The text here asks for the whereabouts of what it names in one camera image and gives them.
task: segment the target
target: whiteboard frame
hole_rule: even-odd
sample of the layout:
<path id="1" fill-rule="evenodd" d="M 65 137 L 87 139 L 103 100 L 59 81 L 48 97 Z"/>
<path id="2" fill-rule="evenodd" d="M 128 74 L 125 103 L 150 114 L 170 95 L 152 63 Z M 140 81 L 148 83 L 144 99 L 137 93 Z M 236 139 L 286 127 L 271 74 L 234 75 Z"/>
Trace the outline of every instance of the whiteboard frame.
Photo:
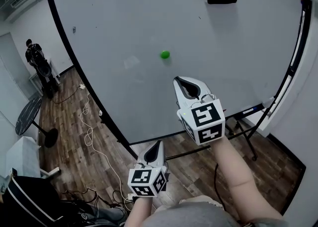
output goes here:
<path id="1" fill-rule="evenodd" d="M 169 135 L 165 135 L 165 136 L 162 136 L 162 137 L 158 137 L 158 138 L 152 138 L 152 139 L 149 139 L 149 140 L 145 140 L 145 141 L 140 141 L 140 142 L 134 142 L 134 143 L 129 143 L 127 141 L 127 139 L 124 137 L 124 135 L 121 133 L 121 131 L 118 129 L 118 127 L 116 126 L 116 124 L 114 123 L 114 121 L 111 119 L 111 117 L 109 116 L 109 114 L 107 113 L 106 109 L 104 108 L 104 106 L 102 105 L 102 103 L 100 102 L 99 98 L 97 97 L 96 93 L 94 92 L 92 86 L 90 85 L 89 81 L 87 80 L 83 70 L 81 69 L 80 67 L 80 64 L 72 50 L 72 47 L 69 43 L 69 40 L 66 36 L 66 33 L 64 31 L 64 28 L 62 26 L 62 22 L 60 20 L 60 17 L 59 17 L 59 14 L 57 12 L 57 8 L 55 6 L 55 2 L 54 0 L 48 0 L 48 3 L 49 3 L 49 6 L 50 6 L 50 9 L 51 9 L 51 13 L 52 13 L 52 16 L 53 16 L 53 19 L 54 19 L 54 22 L 56 24 L 56 27 L 57 27 L 57 30 L 60 34 L 60 37 L 61 37 L 61 40 L 65 46 L 65 49 L 71 59 L 71 61 L 73 62 L 74 64 L 74 67 L 76 68 L 79 76 L 81 77 L 83 83 L 85 84 L 85 86 L 87 87 L 89 93 L 91 94 L 92 98 L 94 99 L 94 101 L 96 102 L 97 106 L 100 108 L 100 110 L 102 111 L 103 115 L 101 117 L 102 121 L 105 123 L 105 125 L 108 127 L 108 129 L 114 134 L 114 136 L 117 138 L 117 140 L 123 144 L 123 146 L 128 150 L 128 152 L 134 157 L 137 159 L 137 155 L 136 153 L 129 147 L 131 145 L 135 145 L 135 144 L 140 144 L 140 143 L 145 143 L 145 142 L 149 142 L 149 141 L 154 141 L 154 140 L 158 140 L 158 139 L 162 139 L 162 138 L 166 138 L 166 137 L 169 137 L 169 136 L 173 136 L 173 135 L 177 135 L 177 134 L 180 134 L 180 133 L 183 133 L 185 131 L 181 131 L 181 132 L 177 132 L 177 133 L 174 133 L 174 134 L 169 134 Z M 300 35 L 300 29 L 301 29 L 301 23 L 299 25 L 299 31 L 298 31 L 298 36 L 297 36 L 297 40 L 299 38 L 299 35 Z M 280 93 L 281 89 L 282 89 L 282 86 L 283 84 L 285 83 L 286 79 L 287 79 L 287 76 L 288 76 L 288 71 L 289 69 L 286 70 L 286 74 L 284 76 L 284 79 L 281 83 L 281 86 L 279 87 L 276 95 L 274 96 L 275 98 L 278 96 L 278 94 Z M 231 116 L 228 116 L 226 117 L 226 119 L 230 118 L 230 117 L 236 117 L 238 119 L 241 119 L 243 117 L 246 117 L 246 116 L 249 116 L 251 114 L 254 114 L 255 112 L 258 112 L 260 110 L 264 109 L 264 106 L 262 104 L 258 104 L 256 106 L 253 107 L 253 110 L 248 112 L 248 113 L 244 113 L 246 110 L 242 111 L 242 112 L 239 112 L 239 113 L 236 113 L 234 115 L 231 115 Z"/>

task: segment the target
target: white cube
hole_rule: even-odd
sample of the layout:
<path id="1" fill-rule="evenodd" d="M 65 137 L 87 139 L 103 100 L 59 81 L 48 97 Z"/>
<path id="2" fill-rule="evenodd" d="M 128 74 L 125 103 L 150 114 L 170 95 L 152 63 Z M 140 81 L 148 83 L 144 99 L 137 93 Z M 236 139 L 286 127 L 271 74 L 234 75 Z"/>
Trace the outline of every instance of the white cube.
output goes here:
<path id="1" fill-rule="evenodd" d="M 157 197 L 166 182 L 161 168 L 129 170 L 128 186 L 138 197 Z"/>
<path id="2" fill-rule="evenodd" d="M 197 145 L 219 139 L 225 133 L 225 117 L 219 99 L 199 107 L 179 109 L 178 117 L 184 129 Z"/>

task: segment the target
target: green round object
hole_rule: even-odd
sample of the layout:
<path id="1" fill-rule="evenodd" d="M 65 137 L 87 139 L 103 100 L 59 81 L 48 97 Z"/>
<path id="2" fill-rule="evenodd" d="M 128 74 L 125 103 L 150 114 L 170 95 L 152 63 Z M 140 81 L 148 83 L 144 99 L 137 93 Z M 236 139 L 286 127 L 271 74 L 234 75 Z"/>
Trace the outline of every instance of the green round object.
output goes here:
<path id="1" fill-rule="evenodd" d="M 168 57 L 170 57 L 170 52 L 168 50 L 164 50 L 161 52 L 160 56 L 162 59 L 167 59 Z"/>

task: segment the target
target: black hair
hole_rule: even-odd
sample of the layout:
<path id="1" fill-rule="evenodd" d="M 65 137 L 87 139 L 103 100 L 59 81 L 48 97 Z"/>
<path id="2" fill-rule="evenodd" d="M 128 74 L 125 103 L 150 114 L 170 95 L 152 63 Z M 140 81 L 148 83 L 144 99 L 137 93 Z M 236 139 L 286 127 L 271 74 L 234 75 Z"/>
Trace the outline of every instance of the black hair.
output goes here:
<path id="1" fill-rule="evenodd" d="M 26 41 L 26 46 L 28 47 L 30 43 L 32 43 L 32 40 L 31 40 L 31 39 L 28 39 L 28 40 Z"/>

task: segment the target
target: wooden floor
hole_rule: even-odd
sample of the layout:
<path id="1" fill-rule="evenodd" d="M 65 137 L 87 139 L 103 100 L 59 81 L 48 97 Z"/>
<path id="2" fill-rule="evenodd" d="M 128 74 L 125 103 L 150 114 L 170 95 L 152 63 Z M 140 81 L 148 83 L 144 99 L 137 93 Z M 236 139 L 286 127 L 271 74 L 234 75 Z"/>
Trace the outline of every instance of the wooden floor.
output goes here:
<path id="1" fill-rule="evenodd" d="M 62 75 L 60 92 L 55 95 L 55 102 L 62 101 L 71 95 L 77 89 L 80 81 L 75 69 Z M 89 187 L 96 189 L 104 200 L 112 201 L 113 191 L 119 190 L 119 180 L 109 163 L 120 176 L 123 193 L 127 195 L 130 193 L 127 186 L 128 172 L 130 168 L 134 167 L 135 160 L 117 142 L 108 128 L 101 124 L 98 116 L 99 109 L 90 95 L 88 96 L 90 113 L 83 119 L 94 128 L 94 147 L 108 156 L 109 163 L 103 155 L 95 152 L 92 146 L 85 145 L 84 137 L 87 127 L 81 123 L 80 114 L 87 103 L 87 94 L 87 89 L 79 89 L 74 96 L 61 104 L 55 104 L 47 98 L 43 99 L 40 126 L 46 130 L 57 128 L 59 138 L 52 148 L 42 147 L 40 149 L 41 168 L 50 171 L 57 166 L 60 167 L 61 174 L 51 181 L 59 192 L 85 191 Z M 166 156 L 197 148 L 186 133 L 163 141 Z M 268 139 L 255 133 L 251 141 L 259 156 L 256 162 L 251 160 L 252 154 L 243 136 L 231 140 L 251 168 L 262 195 L 280 211 L 292 192 L 301 170 Z M 41 134 L 39 144 L 43 145 L 43 143 L 44 137 Z M 139 144 L 132 148 L 138 154 L 148 145 L 149 143 Z M 181 199 L 202 194 L 218 201 L 213 187 L 216 162 L 211 150 L 170 160 L 168 163 L 171 175 L 167 191 L 161 192 L 160 196 L 154 199 L 154 208 L 162 204 L 174 205 Z M 228 212 L 237 217 L 227 185 L 220 172 L 218 172 L 217 187 Z M 87 200 L 91 197 L 92 195 L 88 193 L 83 196 Z"/>

